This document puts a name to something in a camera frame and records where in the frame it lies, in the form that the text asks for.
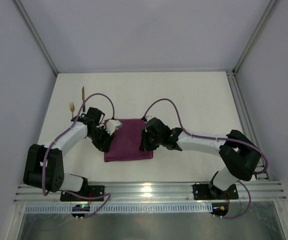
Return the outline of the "purple cloth napkin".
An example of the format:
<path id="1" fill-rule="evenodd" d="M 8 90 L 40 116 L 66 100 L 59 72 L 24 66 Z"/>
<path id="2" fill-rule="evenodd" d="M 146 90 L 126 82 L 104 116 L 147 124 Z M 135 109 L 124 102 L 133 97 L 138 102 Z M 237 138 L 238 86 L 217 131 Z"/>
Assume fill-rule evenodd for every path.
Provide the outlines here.
<path id="1" fill-rule="evenodd" d="M 118 120 L 122 123 L 122 127 L 114 132 L 115 137 L 110 144 L 109 152 L 104 153 L 104 162 L 152 159 L 153 151 L 140 151 L 145 123 L 139 118 Z"/>

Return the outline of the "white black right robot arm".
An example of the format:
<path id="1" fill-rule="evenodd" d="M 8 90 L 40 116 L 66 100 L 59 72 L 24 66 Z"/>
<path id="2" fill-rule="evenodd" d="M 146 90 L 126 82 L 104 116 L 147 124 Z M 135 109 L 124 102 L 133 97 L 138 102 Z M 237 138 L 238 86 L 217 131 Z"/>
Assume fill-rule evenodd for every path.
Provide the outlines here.
<path id="1" fill-rule="evenodd" d="M 210 195 L 219 199 L 236 182 L 250 181 L 260 161 L 261 154 L 255 145 L 240 131 L 227 135 L 198 135 L 180 127 L 169 128 L 156 117 L 144 116 L 139 150 L 154 151 L 160 146 L 170 151 L 196 151 L 218 156 L 224 168 L 217 171 L 207 188 Z"/>

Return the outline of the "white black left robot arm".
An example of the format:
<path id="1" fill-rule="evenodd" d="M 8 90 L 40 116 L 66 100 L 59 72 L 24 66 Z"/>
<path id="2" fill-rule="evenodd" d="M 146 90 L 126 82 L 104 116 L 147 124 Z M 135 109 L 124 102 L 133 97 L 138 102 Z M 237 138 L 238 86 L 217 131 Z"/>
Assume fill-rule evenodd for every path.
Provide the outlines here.
<path id="1" fill-rule="evenodd" d="M 115 131 L 122 123 L 114 117 L 103 123 L 104 115 L 101 110 L 90 107 L 87 113 L 74 116 L 72 124 L 54 140 L 32 144 L 27 153 L 24 184 L 39 188 L 44 194 L 61 191 L 82 200 L 91 199 L 87 178 L 65 173 L 64 157 L 85 138 L 90 138 L 99 151 L 109 152 Z"/>

